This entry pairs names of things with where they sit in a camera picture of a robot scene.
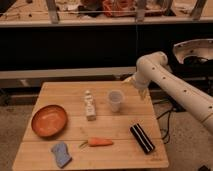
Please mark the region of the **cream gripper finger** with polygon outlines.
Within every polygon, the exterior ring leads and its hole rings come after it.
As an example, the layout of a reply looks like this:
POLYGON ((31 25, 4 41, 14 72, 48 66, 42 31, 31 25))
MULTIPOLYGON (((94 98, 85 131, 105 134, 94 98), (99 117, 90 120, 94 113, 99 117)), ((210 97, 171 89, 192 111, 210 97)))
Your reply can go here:
POLYGON ((138 94, 139 94, 141 100, 144 100, 146 98, 147 93, 148 93, 147 88, 145 88, 143 90, 138 90, 138 94))

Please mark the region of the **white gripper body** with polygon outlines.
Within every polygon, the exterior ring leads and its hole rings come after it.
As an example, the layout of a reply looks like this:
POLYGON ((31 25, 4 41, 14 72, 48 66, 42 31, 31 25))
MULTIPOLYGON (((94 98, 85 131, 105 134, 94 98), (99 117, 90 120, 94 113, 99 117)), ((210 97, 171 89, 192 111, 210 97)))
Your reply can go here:
POLYGON ((138 90, 144 90, 148 87, 148 82, 141 78, 137 78, 135 75, 129 76, 123 80, 124 84, 132 85, 138 90))

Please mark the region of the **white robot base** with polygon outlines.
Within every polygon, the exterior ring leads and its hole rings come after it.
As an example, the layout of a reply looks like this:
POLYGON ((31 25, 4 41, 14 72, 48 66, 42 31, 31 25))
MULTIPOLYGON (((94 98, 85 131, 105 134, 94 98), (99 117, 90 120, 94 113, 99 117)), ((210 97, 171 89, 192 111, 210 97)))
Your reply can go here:
POLYGON ((176 43, 173 54, 187 75, 213 76, 213 38, 176 43))

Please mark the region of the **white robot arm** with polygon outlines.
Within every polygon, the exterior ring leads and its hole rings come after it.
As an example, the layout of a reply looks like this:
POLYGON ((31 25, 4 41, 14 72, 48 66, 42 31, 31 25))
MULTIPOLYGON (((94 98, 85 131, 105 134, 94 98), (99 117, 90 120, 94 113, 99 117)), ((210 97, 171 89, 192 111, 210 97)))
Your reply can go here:
POLYGON ((155 82, 213 135, 213 97, 171 74, 167 64, 168 58, 161 51, 144 55, 136 62, 136 72, 124 82, 138 89, 140 95, 155 82))

